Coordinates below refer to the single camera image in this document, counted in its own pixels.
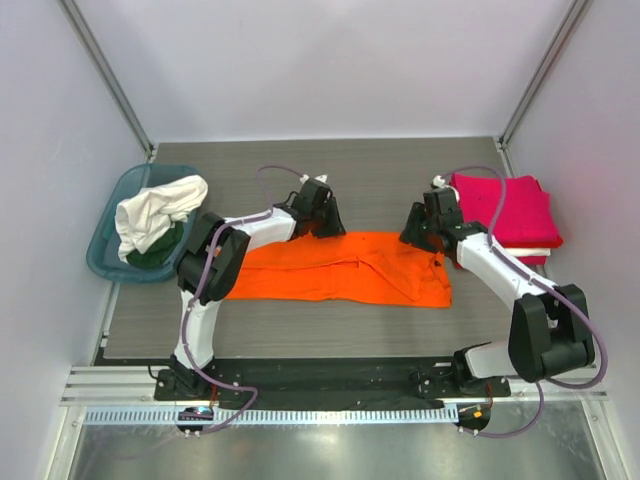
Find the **orange shirt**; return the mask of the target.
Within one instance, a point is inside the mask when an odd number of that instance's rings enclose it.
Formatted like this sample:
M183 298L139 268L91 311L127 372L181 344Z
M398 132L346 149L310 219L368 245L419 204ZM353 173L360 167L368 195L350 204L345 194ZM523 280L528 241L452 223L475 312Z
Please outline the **orange shirt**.
M249 252L233 300L347 300L372 305L449 308L445 259L387 232L307 235Z

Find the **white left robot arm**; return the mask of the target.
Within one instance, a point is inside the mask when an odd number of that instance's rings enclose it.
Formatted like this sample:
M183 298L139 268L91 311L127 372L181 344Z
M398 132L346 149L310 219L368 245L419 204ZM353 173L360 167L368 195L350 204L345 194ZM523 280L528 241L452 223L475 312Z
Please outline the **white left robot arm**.
M206 370L214 360L213 336L222 301L234 288L246 255L258 248L346 233L325 175L301 178L301 188L268 210L238 218L201 217L178 262L182 300L179 340L169 367L159 373L158 398L205 397L212 387Z

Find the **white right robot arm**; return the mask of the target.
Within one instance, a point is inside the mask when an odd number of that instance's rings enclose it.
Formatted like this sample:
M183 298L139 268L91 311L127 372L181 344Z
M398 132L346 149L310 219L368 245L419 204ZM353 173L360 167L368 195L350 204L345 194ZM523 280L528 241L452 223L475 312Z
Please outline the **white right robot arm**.
M550 380L594 362L584 292L540 276L510 255L484 225L465 221L453 189L426 191L412 205L400 240L471 272L511 314L507 342L455 352L450 375L458 393L474 395L487 379L504 376L529 383Z

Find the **folded magenta t shirt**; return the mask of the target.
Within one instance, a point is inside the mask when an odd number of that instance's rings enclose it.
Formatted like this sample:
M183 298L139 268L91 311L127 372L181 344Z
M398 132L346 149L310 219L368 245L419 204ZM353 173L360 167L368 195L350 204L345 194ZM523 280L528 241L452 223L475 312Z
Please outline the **folded magenta t shirt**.
M455 173L451 184L459 191L464 220L489 227L501 198L500 180ZM550 204L550 195L534 177L507 178L506 199L493 235L504 247L540 246L560 235Z

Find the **dark green t shirt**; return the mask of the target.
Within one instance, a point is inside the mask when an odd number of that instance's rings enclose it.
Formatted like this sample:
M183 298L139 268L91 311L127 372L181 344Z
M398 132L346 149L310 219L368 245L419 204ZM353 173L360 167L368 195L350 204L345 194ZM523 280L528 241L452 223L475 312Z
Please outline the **dark green t shirt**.
M126 256L126 262L132 267L152 270L160 268L174 252L182 240L184 224L176 222L164 235L149 246L146 252L135 249Z

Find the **white t shirt in basket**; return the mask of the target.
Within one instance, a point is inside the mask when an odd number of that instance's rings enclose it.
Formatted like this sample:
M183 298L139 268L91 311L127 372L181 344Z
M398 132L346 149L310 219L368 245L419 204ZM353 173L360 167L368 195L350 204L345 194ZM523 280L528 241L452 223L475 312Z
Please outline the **white t shirt in basket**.
M168 184L142 188L135 196L120 201L115 211L115 229L120 238L118 257L137 249L141 253L176 222L186 223L208 194L200 175L190 175Z

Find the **teal plastic basket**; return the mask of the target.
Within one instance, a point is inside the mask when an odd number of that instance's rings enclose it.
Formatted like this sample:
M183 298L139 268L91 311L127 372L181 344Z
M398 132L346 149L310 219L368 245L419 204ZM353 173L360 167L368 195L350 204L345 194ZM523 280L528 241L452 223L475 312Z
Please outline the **teal plastic basket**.
M126 261L121 249L124 235L130 231L124 222L130 216L122 204L140 193L158 189L199 173L186 165L145 163L127 170L116 182L111 196L97 223L86 252L86 263L98 277L121 284L151 284L166 281L176 274L181 251L193 229L198 211L189 212L182 223L182 237L161 264L153 268L139 268Z

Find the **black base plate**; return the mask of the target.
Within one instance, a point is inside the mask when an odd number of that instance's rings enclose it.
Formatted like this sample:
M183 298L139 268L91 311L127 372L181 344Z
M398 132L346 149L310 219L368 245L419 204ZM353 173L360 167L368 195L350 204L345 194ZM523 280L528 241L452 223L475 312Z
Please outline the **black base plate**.
M215 399L238 409L254 387L258 410L392 411L438 408L449 399L470 401L511 394L503 376L473 380L452 357L218 358L204 368L221 388L172 359L158 372L154 399Z

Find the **right aluminium corner post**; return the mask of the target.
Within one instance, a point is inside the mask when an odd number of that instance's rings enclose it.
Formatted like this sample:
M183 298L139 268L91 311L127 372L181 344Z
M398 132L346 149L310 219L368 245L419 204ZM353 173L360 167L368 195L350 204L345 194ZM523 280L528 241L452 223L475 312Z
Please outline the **right aluminium corner post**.
M524 90L516 108L510 116L502 134L497 138L497 145L501 152L506 153L514 139L521 123L558 64L564 50L576 33L583 18L592 5L591 0L573 0L564 13L559 26L547 46L534 74Z

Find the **aluminium corner post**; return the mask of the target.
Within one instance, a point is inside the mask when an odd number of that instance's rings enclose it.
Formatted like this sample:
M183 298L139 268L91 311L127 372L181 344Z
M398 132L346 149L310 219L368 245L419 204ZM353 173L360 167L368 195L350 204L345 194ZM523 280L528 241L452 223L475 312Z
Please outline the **aluminium corner post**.
M592 5L591 0L573 0L564 13L559 26L547 46L534 74L524 90L516 108L510 116L502 134L497 138L497 145L501 152L506 153L514 139L521 123L558 64L564 50L576 33L583 18Z
M78 37L91 63L94 65L107 91L115 102L117 109L133 133L137 143L142 148L146 161L151 162L154 158L156 147L149 138L141 121L134 111L129 98L122 88L78 3L74 0L58 0L57 4L69 21L72 30Z

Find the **aluminium frame rail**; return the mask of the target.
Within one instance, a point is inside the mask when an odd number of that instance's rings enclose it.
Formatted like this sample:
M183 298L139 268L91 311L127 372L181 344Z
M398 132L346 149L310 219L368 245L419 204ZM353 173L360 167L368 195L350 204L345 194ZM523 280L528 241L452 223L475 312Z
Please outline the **aluminium frame rail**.
M69 374L62 393L61 403L64 406L115 406L115 405L151 405L151 404L175 404L175 405L204 405L212 402L219 405L215 399L196 401L157 401L154 399L154 391L158 372L166 366L154 365L149 369L142 366L94 366L75 367ZM455 402L471 403L506 401L535 401L544 398L547 401L564 400L603 400L606 393L602 387L593 387L586 390L570 390L558 385L544 382L539 387L527 383L514 376L506 376L511 394L506 398L487 397L484 401L474 398L466 401L462 398L449 399L443 403ZM231 386L219 381L216 384L221 388ZM254 387L245 389L251 394Z

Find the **left aluminium corner post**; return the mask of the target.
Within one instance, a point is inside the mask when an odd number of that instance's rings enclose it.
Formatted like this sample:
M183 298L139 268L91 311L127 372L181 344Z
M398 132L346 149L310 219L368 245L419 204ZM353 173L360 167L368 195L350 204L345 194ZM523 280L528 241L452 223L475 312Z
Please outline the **left aluminium corner post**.
M115 102L117 109L133 133L137 143L142 148L146 161L151 162L154 158L156 147L149 138L141 121L134 111L129 98L122 88L78 3L74 0L58 0L57 4L69 21L72 30L78 37L91 63L94 65L107 91Z

